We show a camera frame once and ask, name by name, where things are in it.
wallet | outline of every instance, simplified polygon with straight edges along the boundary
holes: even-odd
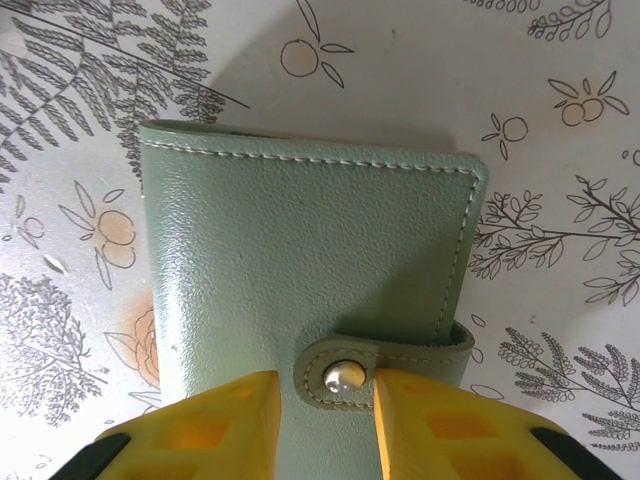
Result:
[[[376,369],[457,386],[473,347],[454,313],[484,164],[171,120],[140,138],[163,402],[277,371],[277,478],[381,478]]]

white stitching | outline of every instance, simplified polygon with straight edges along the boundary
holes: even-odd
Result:
[[[412,362],[412,363],[459,363],[464,360],[463,357],[460,358],[442,358],[442,359],[433,359],[433,358],[411,358],[411,357],[398,357],[396,355],[382,355],[380,353],[371,353],[371,352],[363,352],[361,350],[348,349],[348,348],[330,348],[329,350],[325,350],[320,352],[318,355],[313,357],[313,359],[307,365],[307,368],[304,371],[303,377],[303,385],[304,389],[307,391],[309,396],[313,398],[318,403],[324,403],[325,405],[349,405],[352,407],[358,408],[373,408],[373,404],[370,403],[362,403],[362,402],[336,402],[332,400],[325,400],[318,396],[316,396],[311,389],[309,388],[309,374],[311,373],[311,368],[313,365],[323,356],[328,355],[331,352],[340,352],[340,353],[355,353],[359,355],[366,355],[374,358],[383,358],[385,360],[395,360],[400,362]]]
[[[471,185],[471,190],[469,191],[469,199],[467,200],[467,205],[464,209],[464,216],[462,217],[462,223],[460,225],[460,233],[458,235],[458,241],[456,243],[456,249],[453,253],[453,262],[451,263],[451,273],[449,274],[449,278],[447,280],[447,288],[444,293],[444,297],[442,299],[442,307],[440,308],[440,315],[438,316],[438,323],[436,324],[436,329],[434,331],[433,336],[437,337],[440,333],[440,328],[442,326],[442,320],[444,319],[444,312],[447,308],[447,302],[449,300],[449,293],[451,291],[451,284],[453,283],[453,276],[456,272],[456,266],[458,263],[458,256],[460,254],[460,247],[462,245],[462,239],[464,238],[465,229],[467,227],[467,220],[469,218],[469,211],[471,210],[471,205],[473,203],[473,199],[476,194],[476,187],[480,182],[480,178],[475,174],[472,170],[468,170],[465,168],[444,168],[444,167],[430,167],[430,166],[422,166],[422,165],[398,165],[398,164],[386,164],[379,162],[354,162],[351,160],[332,160],[332,159],[321,159],[321,158],[309,158],[309,157],[286,157],[283,155],[266,155],[261,153],[237,153],[237,152],[216,152],[213,150],[206,150],[200,148],[191,148],[191,147],[179,147],[177,145],[172,145],[168,143],[156,142],[151,140],[143,140],[141,143],[153,148],[162,148],[164,150],[174,150],[177,152],[183,153],[196,153],[201,155],[210,155],[210,156],[218,156],[218,157],[236,157],[236,158],[264,158],[264,159],[272,159],[272,160],[283,160],[283,161],[293,161],[296,163],[315,163],[315,164],[324,164],[324,165],[347,165],[347,166],[356,166],[356,167],[373,167],[373,168],[386,168],[391,170],[413,170],[418,172],[434,172],[434,173],[461,173],[463,175],[471,175],[474,179],[473,185]]]

silver snap button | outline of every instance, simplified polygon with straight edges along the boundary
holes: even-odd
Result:
[[[324,385],[331,393],[357,390],[367,378],[364,367],[352,360],[334,363],[324,372]]]

leather wallet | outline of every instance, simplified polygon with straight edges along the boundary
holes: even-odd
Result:
[[[454,312],[484,164],[168,120],[140,134],[164,402],[276,370],[277,478],[381,478],[376,368],[457,385],[473,346]],[[343,364],[363,380],[328,388]]]

white paper background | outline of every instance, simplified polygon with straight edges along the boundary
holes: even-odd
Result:
[[[508,260],[524,253],[518,268],[498,262],[493,279],[478,278],[475,267],[469,270],[457,316],[476,336],[474,358],[481,363],[471,362],[463,387],[549,416],[633,478],[640,467],[640,365],[632,360],[640,357],[635,297],[640,153],[634,157],[640,149],[635,35],[640,4],[0,0],[0,5],[0,275],[5,275],[0,421],[11,439],[0,463],[7,478],[47,478],[112,422],[158,404],[144,212],[128,164],[136,155],[117,135],[127,130],[133,112],[136,119],[185,118],[181,109],[189,99],[180,97],[185,93],[175,83],[180,80],[201,94],[197,105],[221,109],[209,111],[209,121],[480,154],[491,182],[479,235],[484,241],[495,234],[490,246],[476,246],[475,267],[489,265],[486,259],[495,254]],[[192,13],[185,14],[185,6]],[[550,26],[536,39],[537,30],[527,31],[540,16]],[[546,40],[547,35],[554,38]],[[309,46],[286,47],[285,69],[283,47],[296,40]],[[325,44],[334,53],[320,48]],[[289,56],[292,45],[302,47],[303,55]],[[333,79],[315,64],[313,52],[330,65]],[[133,73],[113,66],[116,57],[120,65],[133,65]],[[205,71],[190,74],[185,67]],[[286,70],[313,73],[295,77]],[[115,77],[124,79],[117,92],[104,83],[115,86]],[[222,104],[207,89],[230,98]],[[106,99],[100,95],[104,91],[110,92]],[[95,101],[86,103],[81,93]],[[68,99],[66,109],[60,96]],[[554,108],[563,101],[566,105]],[[567,107],[572,103],[586,110]],[[98,122],[101,112],[109,130]],[[498,136],[487,137],[493,133]],[[502,208],[504,194],[510,197]],[[533,208],[518,216],[525,195],[538,194]],[[576,223],[592,206],[589,218]],[[544,265],[535,268],[536,255],[543,254]],[[66,274],[47,266],[45,255],[59,261]],[[44,276],[49,284],[42,283]],[[610,296],[586,302],[620,284],[611,304]],[[53,286],[62,292],[57,300],[50,297]],[[65,302],[70,302],[68,314],[61,307]],[[62,330],[56,330],[56,312],[67,318]],[[85,335],[82,350],[71,317]],[[515,329],[515,339],[506,328]],[[19,334],[27,330],[31,334]],[[542,332],[550,335],[551,345]],[[86,355],[69,360],[61,352]],[[527,360],[531,352],[535,356]],[[563,355],[569,362],[564,365]],[[100,393],[81,398],[74,387],[80,377]],[[540,382],[545,386],[536,387]]]

